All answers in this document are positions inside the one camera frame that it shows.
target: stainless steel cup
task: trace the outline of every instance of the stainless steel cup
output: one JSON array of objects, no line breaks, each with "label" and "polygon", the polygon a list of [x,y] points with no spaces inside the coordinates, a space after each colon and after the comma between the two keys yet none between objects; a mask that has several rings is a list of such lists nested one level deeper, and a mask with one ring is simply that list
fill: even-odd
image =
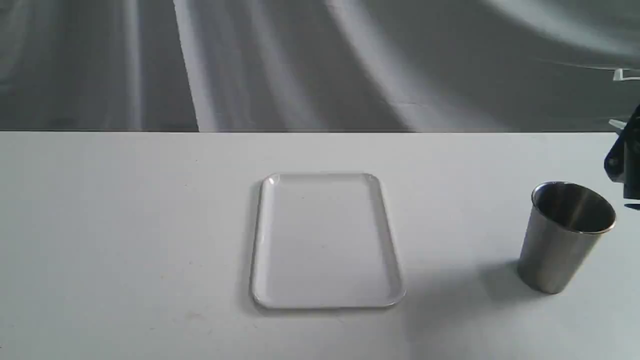
[{"label": "stainless steel cup", "polygon": [[598,239],[614,227],[616,212],[596,192],[557,181],[538,185],[531,202],[518,274],[535,290],[556,294]]}]

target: white table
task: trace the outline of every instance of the white table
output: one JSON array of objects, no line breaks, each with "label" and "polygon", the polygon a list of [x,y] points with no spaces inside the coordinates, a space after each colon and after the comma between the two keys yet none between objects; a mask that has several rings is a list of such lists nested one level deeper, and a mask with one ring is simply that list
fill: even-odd
[{"label": "white table", "polygon": [[[613,134],[0,133],[0,359],[632,359],[640,213]],[[269,312],[248,294],[258,184],[377,175],[408,293],[385,311]],[[534,185],[618,225],[564,293],[514,275]]]}]

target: rectangular tray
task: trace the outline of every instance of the rectangular tray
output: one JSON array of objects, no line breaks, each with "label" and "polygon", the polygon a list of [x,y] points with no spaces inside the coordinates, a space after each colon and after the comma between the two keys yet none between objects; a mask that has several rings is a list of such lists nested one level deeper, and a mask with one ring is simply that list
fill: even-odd
[{"label": "rectangular tray", "polygon": [[385,307],[405,292],[375,176],[264,180],[252,268],[256,302],[274,309]]}]

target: cup rim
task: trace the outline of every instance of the cup rim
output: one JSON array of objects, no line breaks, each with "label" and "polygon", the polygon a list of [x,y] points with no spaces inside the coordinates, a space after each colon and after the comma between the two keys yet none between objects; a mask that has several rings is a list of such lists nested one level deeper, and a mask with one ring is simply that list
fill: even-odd
[{"label": "cup rim", "polygon": [[[585,190],[593,193],[594,195],[596,195],[597,197],[602,199],[604,201],[604,203],[607,204],[607,207],[609,208],[609,210],[613,214],[613,221],[611,222],[611,224],[608,227],[606,227],[606,228],[604,228],[602,230],[598,230],[598,231],[580,231],[580,230],[577,230],[577,229],[572,229],[571,227],[567,227],[567,226],[565,226],[563,224],[560,224],[559,222],[557,222],[554,219],[552,219],[552,218],[548,217],[547,215],[545,215],[542,212],[542,210],[538,207],[538,204],[536,203],[536,200],[535,200],[536,193],[538,191],[540,191],[542,188],[546,187],[546,186],[557,185],[557,184],[577,186],[579,188],[585,189]],[[562,228],[562,229],[564,229],[566,231],[569,231],[571,233],[575,233],[575,234],[586,234],[586,235],[604,234],[604,233],[610,231],[611,229],[613,229],[616,226],[616,222],[618,221],[618,214],[616,214],[616,210],[613,208],[613,205],[611,205],[611,203],[607,199],[604,198],[604,196],[602,196],[599,193],[593,191],[592,189],[589,189],[586,186],[582,186],[582,185],[579,185],[579,184],[576,184],[576,183],[572,183],[570,181],[546,181],[544,183],[539,184],[531,192],[531,204],[533,205],[533,208],[538,212],[538,214],[540,214],[542,217],[544,217],[548,221],[554,223],[555,225],[559,226],[560,228]]]}]

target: metal cup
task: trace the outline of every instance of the metal cup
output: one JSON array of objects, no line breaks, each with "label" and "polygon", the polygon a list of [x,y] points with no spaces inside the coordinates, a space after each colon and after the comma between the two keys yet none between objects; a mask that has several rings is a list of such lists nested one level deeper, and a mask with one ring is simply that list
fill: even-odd
[{"label": "metal cup", "polygon": [[531,202],[518,274],[535,290],[556,294],[598,239],[614,227],[616,212],[593,190],[558,181],[538,185]]}]

